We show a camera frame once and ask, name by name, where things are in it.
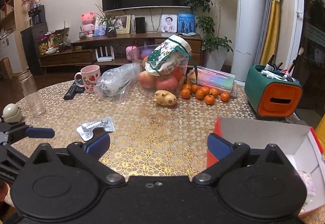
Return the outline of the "yellow spotted pig toy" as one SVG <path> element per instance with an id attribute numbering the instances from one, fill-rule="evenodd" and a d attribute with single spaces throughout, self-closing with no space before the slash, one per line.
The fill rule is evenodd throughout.
<path id="1" fill-rule="evenodd" d="M 154 101 L 162 106 L 174 106 L 177 104 L 177 97 L 167 90 L 157 90 Z"/>

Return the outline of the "purple white snack pack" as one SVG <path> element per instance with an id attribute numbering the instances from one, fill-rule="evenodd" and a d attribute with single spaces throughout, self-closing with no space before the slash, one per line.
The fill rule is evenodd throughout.
<path id="1" fill-rule="evenodd" d="M 306 189 L 307 189 L 307 195 L 309 196 L 315 196 L 316 195 L 316 188 L 313 183 L 312 177 L 309 173 L 305 171 L 298 171 L 298 174 L 302 181 L 304 182 Z"/>

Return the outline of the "beige round container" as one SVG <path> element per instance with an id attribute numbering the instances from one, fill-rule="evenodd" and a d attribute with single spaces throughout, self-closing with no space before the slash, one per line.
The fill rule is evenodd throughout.
<path id="1" fill-rule="evenodd" d="M 2 117 L 5 122 L 10 123 L 21 121 L 23 115 L 22 111 L 18 106 L 13 103 L 10 103 L 4 107 Z"/>

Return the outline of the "clear glass jar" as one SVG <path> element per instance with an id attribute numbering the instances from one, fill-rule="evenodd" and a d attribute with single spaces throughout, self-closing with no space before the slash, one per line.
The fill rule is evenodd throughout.
<path id="1" fill-rule="evenodd" d="M 32 73 L 27 70 L 18 76 L 26 103 L 34 117 L 41 117 L 46 112 L 41 94 L 39 93 Z"/>

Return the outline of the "black remote control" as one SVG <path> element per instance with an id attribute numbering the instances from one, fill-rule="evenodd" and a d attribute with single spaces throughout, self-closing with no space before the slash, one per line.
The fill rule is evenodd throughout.
<path id="1" fill-rule="evenodd" d="M 85 89 L 83 87 L 77 86 L 77 84 L 74 82 L 66 94 L 64 95 L 63 99 L 64 100 L 73 100 L 76 94 L 81 94 L 84 93 Z"/>

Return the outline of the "clear plastic zip bag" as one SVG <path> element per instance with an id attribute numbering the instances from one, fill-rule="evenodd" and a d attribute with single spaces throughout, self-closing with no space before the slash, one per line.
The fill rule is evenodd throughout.
<path id="1" fill-rule="evenodd" d="M 117 104 L 125 102 L 140 70 L 138 64 L 132 63 L 105 71 L 94 87 L 95 94 L 105 101 Z"/>

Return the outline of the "pink strawberry mug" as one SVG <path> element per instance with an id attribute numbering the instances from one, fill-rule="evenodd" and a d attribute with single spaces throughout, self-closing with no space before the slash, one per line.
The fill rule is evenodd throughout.
<path id="1" fill-rule="evenodd" d="M 74 75 L 74 82 L 78 87 L 84 88 L 87 93 L 94 93 L 94 87 L 96 86 L 100 76 L 100 66 L 89 65 L 83 67 Z"/>

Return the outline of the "green orange tissue box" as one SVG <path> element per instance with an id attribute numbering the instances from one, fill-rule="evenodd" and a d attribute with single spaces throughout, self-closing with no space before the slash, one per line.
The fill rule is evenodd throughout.
<path id="1" fill-rule="evenodd" d="M 292 115 L 303 89 L 298 82 L 288 81 L 281 72 L 265 71 L 264 65 L 249 68 L 244 91 L 258 116 L 284 118 Z"/>

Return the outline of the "pastel pen case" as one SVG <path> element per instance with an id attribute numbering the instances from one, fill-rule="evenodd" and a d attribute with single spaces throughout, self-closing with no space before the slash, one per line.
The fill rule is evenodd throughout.
<path id="1" fill-rule="evenodd" d="M 231 98 L 237 97 L 237 83 L 235 75 L 197 66 L 187 74 L 187 83 L 196 84 L 200 87 L 216 88 L 219 94 L 227 92 Z"/>

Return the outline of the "red cardboard box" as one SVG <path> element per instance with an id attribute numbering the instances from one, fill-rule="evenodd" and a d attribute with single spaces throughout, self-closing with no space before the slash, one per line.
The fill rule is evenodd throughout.
<path id="1" fill-rule="evenodd" d="M 324 147 L 315 130 L 306 125 L 262 120 L 217 117 L 213 133 L 228 142 L 245 143 L 250 153 L 242 159 L 243 164 L 253 165 L 259 152 L 267 153 L 264 163 L 280 164 L 288 159 L 296 171 L 305 171 L 312 177 L 316 195 L 307 195 L 299 216 L 306 217 L 324 206 Z M 207 160 L 211 167 L 219 160 Z"/>

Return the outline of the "clear fruit bowl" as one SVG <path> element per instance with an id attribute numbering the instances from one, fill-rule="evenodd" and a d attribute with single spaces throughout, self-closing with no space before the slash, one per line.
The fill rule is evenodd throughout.
<path id="1" fill-rule="evenodd" d="M 141 46 L 127 52 L 127 56 L 137 68 L 137 87 L 142 94 L 153 96 L 157 90 L 179 94 L 190 59 L 190 54 L 180 46 Z"/>

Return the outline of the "wooden tv cabinet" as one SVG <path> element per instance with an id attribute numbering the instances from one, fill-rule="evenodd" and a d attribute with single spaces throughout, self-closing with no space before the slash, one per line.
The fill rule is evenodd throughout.
<path id="1" fill-rule="evenodd" d="M 127 50 L 131 46 L 160 44 L 171 33 L 129 33 L 115 37 L 97 36 L 80 39 L 70 44 L 64 52 L 39 57 L 41 67 L 100 65 L 120 66 L 128 63 Z"/>

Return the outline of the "green white printed bag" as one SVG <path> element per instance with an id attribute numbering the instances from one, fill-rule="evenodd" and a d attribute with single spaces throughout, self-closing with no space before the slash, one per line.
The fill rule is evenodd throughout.
<path id="1" fill-rule="evenodd" d="M 184 59 L 191 57 L 190 44 L 177 35 L 171 35 L 158 45 L 148 56 L 145 70 L 152 76 L 166 76 Z"/>

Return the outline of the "yellow curtain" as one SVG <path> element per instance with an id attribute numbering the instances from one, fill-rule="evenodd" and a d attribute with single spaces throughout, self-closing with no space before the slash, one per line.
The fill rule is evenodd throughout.
<path id="1" fill-rule="evenodd" d="M 278 48 L 279 23 L 280 23 L 280 0 L 266 0 L 263 29 L 263 49 L 260 63 L 265 65 L 272 55 L 276 55 Z"/>

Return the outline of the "pink pig plush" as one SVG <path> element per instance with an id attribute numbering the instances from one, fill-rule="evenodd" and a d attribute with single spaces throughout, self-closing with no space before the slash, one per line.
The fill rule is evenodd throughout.
<path id="1" fill-rule="evenodd" d="M 87 12 L 85 14 L 81 14 L 81 22 L 82 22 L 82 27 L 81 29 L 85 32 L 87 37 L 93 37 L 94 36 L 94 29 L 95 29 L 95 18 L 94 18 L 94 13 L 93 12 Z"/>

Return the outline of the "blue picture card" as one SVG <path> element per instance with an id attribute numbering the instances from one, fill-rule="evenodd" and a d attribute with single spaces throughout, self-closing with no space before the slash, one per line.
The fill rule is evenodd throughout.
<path id="1" fill-rule="evenodd" d="M 195 32 L 195 18 L 192 12 L 179 12 L 177 16 L 177 32 L 192 33 Z"/>

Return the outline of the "baby portrait photo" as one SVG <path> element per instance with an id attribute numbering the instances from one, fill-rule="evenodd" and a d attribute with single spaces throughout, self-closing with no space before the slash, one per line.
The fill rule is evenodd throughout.
<path id="1" fill-rule="evenodd" d="M 177 15 L 162 15 L 161 16 L 161 31 L 163 33 L 177 32 Z"/>

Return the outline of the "white air conditioner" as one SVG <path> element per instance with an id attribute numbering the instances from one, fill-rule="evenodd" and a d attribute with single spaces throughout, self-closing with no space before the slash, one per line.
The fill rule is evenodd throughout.
<path id="1" fill-rule="evenodd" d="M 253 65 L 262 31 L 266 0 L 238 0 L 236 41 L 231 73 L 236 80 L 246 81 Z"/>

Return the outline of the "green potted tree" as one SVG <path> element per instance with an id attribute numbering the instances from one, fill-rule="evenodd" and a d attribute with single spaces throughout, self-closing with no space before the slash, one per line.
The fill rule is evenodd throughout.
<path id="1" fill-rule="evenodd" d="M 232 52 L 232 41 L 220 36 L 221 29 L 221 1 L 222 0 L 186 0 L 192 12 L 199 12 L 196 18 L 196 28 L 203 33 L 202 49 L 213 52 L 224 48 Z"/>

